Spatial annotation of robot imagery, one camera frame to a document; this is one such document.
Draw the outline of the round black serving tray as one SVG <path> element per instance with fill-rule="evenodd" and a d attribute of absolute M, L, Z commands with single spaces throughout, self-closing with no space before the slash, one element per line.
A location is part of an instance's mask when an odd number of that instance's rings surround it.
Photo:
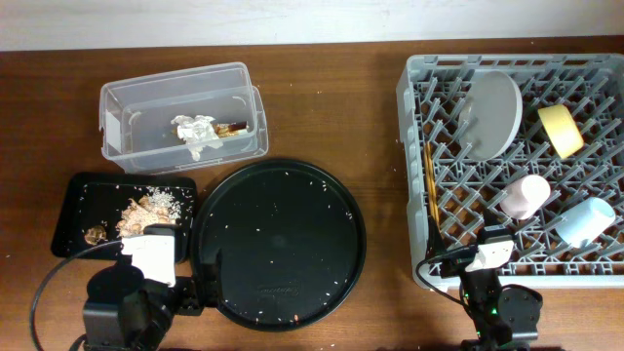
<path fill-rule="evenodd" d="M 269 159 L 222 181 L 193 220 L 192 276 L 202 251 L 222 249 L 223 303 L 230 321 L 286 332 L 330 315 L 362 273 L 367 235 L 348 189 L 303 161 Z"/>

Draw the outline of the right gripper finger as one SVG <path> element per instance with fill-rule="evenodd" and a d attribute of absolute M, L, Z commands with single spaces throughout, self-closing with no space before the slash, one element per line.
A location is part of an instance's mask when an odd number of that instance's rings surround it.
<path fill-rule="evenodd" d="M 437 256 L 447 251 L 443 236 L 440 233 L 439 226 L 436 220 L 432 217 L 428 217 L 428 241 L 427 241 L 427 255 Z"/>
<path fill-rule="evenodd" d="M 485 209 L 483 212 L 485 229 L 504 229 L 505 224 L 491 210 Z"/>

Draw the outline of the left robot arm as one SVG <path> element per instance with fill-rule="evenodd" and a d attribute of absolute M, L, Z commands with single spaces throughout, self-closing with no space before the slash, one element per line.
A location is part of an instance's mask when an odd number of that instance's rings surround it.
<path fill-rule="evenodd" d="M 118 262 L 88 283 L 83 307 L 86 350 L 156 350 L 174 317 L 199 316 L 222 303 L 221 257 L 192 277 L 178 277 L 173 224 L 153 224 L 124 237 Z"/>

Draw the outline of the yellow bowl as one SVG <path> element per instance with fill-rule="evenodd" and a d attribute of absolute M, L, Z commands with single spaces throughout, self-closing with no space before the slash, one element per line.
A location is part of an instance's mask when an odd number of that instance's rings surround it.
<path fill-rule="evenodd" d="M 561 159 L 568 158 L 583 147 L 584 139 L 566 106 L 557 104 L 540 108 L 537 115 Z"/>

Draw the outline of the peanut shells and rice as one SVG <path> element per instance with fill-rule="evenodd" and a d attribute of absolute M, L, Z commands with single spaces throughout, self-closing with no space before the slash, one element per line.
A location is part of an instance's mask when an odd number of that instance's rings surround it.
<path fill-rule="evenodd" d="M 141 236 L 150 225 L 177 224 L 181 213 L 182 204 L 173 193 L 147 187 L 139 198 L 129 197 L 95 210 L 96 223 L 81 232 L 88 245 L 96 246 L 112 239 Z"/>

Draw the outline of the pink cup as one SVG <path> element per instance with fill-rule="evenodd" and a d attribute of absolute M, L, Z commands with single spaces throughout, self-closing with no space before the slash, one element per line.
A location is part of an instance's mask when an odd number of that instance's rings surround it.
<path fill-rule="evenodd" d="M 551 195 L 548 181 L 541 175 L 525 175 L 508 184 L 506 197 L 499 203 L 502 212 L 513 219 L 534 215 Z"/>

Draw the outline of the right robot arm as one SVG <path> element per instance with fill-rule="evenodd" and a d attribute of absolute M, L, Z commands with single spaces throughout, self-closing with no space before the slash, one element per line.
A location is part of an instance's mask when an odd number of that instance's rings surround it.
<path fill-rule="evenodd" d="M 477 337 L 460 343 L 461 350 L 528 350 L 538 337 L 542 295 L 525 286 L 503 285 L 497 270 L 515 248 L 515 234 L 491 211 L 483 212 L 484 226 L 474 244 L 445 250 L 437 241 L 423 261 L 440 264 L 441 276 L 457 277 L 461 305 L 472 320 Z"/>

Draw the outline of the light blue cup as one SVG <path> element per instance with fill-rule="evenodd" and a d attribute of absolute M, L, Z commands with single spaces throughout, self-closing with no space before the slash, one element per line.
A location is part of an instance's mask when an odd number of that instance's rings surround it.
<path fill-rule="evenodd" d="M 605 200 L 591 197 L 561 214 L 556 233 L 574 248 L 594 241 L 615 221 L 615 210 Z"/>

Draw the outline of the grey round plate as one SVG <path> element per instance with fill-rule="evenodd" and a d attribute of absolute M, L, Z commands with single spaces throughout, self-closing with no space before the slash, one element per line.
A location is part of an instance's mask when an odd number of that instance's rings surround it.
<path fill-rule="evenodd" d="M 516 137 L 522 114 L 517 83 L 501 71 L 486 73 L 471 85 L 458 117 L 461 149 L 477 162 L 500 156 Z"/>

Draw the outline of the white tissue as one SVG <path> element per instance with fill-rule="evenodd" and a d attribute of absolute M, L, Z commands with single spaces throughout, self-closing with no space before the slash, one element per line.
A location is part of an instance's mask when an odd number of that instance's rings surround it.
<path fill-rule="evenodd" d="M 214 121 L 214 117 L 205 115 L 195 117 L 178 115 L 171 121 L 171 124 L 175 125 L 177 137 L 185 142 L 194 161 L 201 159 L 205 147 L 219 149 L 223 146 L 215 131 Z"/>

